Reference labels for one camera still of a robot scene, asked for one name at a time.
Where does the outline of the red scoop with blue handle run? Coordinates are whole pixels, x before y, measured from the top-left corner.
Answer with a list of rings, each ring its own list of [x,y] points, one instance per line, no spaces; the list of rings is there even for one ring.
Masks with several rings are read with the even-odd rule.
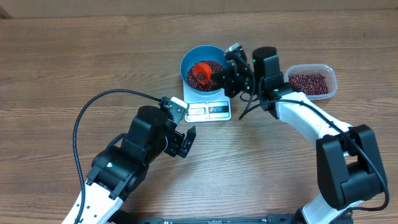
[[[193,76],[201,85],[206,85],[211,81],[213,71],[207,63],[198,63],[193,66]]]

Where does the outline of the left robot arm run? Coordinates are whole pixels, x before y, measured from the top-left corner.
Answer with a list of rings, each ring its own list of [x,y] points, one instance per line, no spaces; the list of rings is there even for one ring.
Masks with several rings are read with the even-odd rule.
[[[64,223],[106,223],[145,179],[161,153],[186,157],[196,129],[176,131],[187,103],[141,106],[127,133],[115,137],[91,163],[91,170]]]

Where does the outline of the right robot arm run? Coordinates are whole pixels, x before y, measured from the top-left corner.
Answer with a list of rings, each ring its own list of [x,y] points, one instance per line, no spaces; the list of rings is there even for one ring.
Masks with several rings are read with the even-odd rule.
[[[292,223],[350,223],[353,211],[378,212],[389,204],[387,177],[374,131],[352,126],[313,104],[295,85],[285,82],[275,47],[260,47],[247,61],[241,45],[224,52],[230,66],[211,75],[233,98],[257,96],[257,107],[302,134],[316,149],[320,193],[292,216]]]

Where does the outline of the red beans in bowl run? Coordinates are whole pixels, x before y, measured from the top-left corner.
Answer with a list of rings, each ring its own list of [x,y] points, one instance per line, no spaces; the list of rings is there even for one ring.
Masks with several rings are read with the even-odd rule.
[[[217,71],[224,69],[224,66],[222,64],[220,64],[214,60],[201,60],[201,61],[199,61],[199,63],[207,63],[211,67],[213,72],[217,72]],[[188,85],[198,91],[215,91],[215,90],[217,90],[211,85],[211,82],[207,83],[206,85],[201,85],[200,83],[198,83],[197,80],[193,76],[193,66],[187,72]]]

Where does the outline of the white digital kitchen scale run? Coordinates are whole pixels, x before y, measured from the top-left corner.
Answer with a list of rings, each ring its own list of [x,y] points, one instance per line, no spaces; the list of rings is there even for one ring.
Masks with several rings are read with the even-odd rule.
[[[188,103],[185,114],[188,123],[228,121],[232,117],[230,99],[224,95],[223,88],[198,91],[183,82],[183,99]]]

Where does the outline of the blue plastic bowl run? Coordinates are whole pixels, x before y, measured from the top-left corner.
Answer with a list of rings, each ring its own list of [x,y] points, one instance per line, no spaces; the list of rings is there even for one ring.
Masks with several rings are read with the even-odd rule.
[[[184,84],[188,85],[187,83],[187,72],[188,70],[195,64],[201,60],[214,60],[224,66],[224,68],[228,68],[229,64],[227,63],[226,59],[224,58],[224,51],[216,46],[212,45],[201,45],[191,49],[189,52],[186,53],[184,58],[182,59],[180,65],[180,73],[183,79]],[[212,95],[219,91],[217,89],[215,91],[198,91],[193,89],[191,86],[188,85],[190,90],[193,90],[195,93],[200,95]]]

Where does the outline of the red adzuki beans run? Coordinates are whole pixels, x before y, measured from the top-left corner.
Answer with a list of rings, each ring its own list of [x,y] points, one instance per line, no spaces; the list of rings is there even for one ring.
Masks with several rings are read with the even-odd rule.
[[[320,73],[296,73],[289,76],[289,83],[295,85],[306,95],[324,95],[329,92],[326,78]]]

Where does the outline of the clear plastic container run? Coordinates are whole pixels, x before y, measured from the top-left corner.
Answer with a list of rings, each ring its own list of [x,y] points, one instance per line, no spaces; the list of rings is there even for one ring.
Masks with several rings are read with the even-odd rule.
[[[320,73],[326,78],[329,92],[324,95],[306,95],[309,100],[324,100],[330,98],[336,93],[338,89],[338,83],[335,72],[328,65],[320,63],[294,65],[285,72],[284,74],[285,82],[289,82],[289,76],[296,73],[298,74]]]

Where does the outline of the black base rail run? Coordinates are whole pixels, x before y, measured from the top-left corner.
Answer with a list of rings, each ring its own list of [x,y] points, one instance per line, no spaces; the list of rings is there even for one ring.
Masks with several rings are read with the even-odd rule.
[[[116,224],[303,224],[293,214],[273,214],[265,217],[235,217],[235,218],[137,218],[125,211],[116,212],[107,221]]]

